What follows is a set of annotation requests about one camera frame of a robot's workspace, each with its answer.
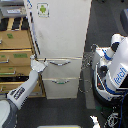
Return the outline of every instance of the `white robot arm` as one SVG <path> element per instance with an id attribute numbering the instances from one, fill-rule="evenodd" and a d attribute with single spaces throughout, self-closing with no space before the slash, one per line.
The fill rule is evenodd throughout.
<path id="1" fill-rule="evenodd" d="M 39 73 L 48 66 L 47 61 L 39 63 L 31 56 L 32 71 L 29 79 L 18 88 L 7 94 L 7 100 L 0 101 L 0 128 L 14 128 L 16 125 L 16 112 L 21 109 L 26 98 L 30 95 L 37 84 Z"/>

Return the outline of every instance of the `cabinet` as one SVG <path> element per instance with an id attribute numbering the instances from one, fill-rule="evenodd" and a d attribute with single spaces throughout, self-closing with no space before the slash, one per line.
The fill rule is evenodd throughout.
<path id="1" fill-rule="evenodd" d="M 24 0 L 31 31 L 49 66 L 42 74 L 48 99 L 76 98 L 91 0 Z"/>
<path id="2" fill-rule="evenodd" d="M 2 29 L 0 31 L 1 96 L 20 86 L 28 79 L 31 71 L 30 56 L 35 51 L 29 28 L 25 26 L 26 30 L 23 29 L 24 21 L 27 21 L 26 18 L 6 18 L 2 19 L 0 24 L 0 26 L 4 25 L 4 28 L 0 28 Z M 40 79 L 39 77 L 37 85 L 30 95 L 31 97 L 45 96 Z"/>

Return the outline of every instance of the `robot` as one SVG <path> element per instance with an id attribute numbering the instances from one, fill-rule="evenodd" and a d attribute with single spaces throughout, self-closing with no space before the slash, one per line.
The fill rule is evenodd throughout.
<path id="1" fill-rule="evenodd" d="M 120 20 L 128 34 L 128 9 Z M 117 105 L 128 90 L 128 37 L 114 34 L 110 47 L 97 47 L 92 62 L 94 94 L 106 105 Z"/>
<path id="2" fill-rule="evenodd" d="M 27 97 L 33 91 L 37 84 L 38 76 L 48 66 L 47 61 L 40 63 L 31 56 L 32 70 L 29 79 L 18 88 L 11 90 L 7 94 L 7 100 L 0 101 L 0 128 L 16 127 L 16 112 L 21 109 Z"/>

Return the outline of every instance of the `blue logo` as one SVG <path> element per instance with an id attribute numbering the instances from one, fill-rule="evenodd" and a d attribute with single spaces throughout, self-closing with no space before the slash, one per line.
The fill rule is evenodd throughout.
<path id="1" fill-rule="evenodd" d="M 114 78 L 115 82 L 119 85 L 122 81 L 122 79 L 124 78 L 125 74 L 126 74 L 126 70 L 124 68 L 120 68 L 120 72 L 117 74 L 117 77 Z"/>

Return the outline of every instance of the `label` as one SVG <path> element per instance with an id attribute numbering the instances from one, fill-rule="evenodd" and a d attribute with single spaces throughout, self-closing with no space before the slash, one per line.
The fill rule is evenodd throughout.
<path id="1" fill-rule="evenodd" d="M 14 58 L 28 58 L 26 53 L 13 54 Z"/>
<path id="2" fill-rule="evenodd" d="M 6 56 L 5 55 L 1 55 L 1 58 L 6 58 Z"/>
<path id="3" fill-rule="evenodd" d="M 12 70 L 13 68 L 8 68 L 9 70 Z"/>
<path id="4" fill-rule="evenodd" d="M 13 35 L 11 33 L 7 34 L 7 36 L 8 36 L 9 39 L 13 38 Z"/>
<path id="5" fill-rule="evenodd" d="M 20 14 L 20 9 L 7 10 L 7 12 L 8 12 L 9 14 L 13 14 L 13 13 L 15 13 L 15 14 Z"/>
<path id="6" fill-rule="evenodd" d="M 117 87 L 120 87 L 127 75 L 127 72 L 128 71 L 120 64 L 113 76 L 113 81 Z"/>
<path id="7" fill-rule="evenodd" d="M 37 10 L 40 17 L 49 17 L 49 5 L 47 3 L 38 3 Z"/>

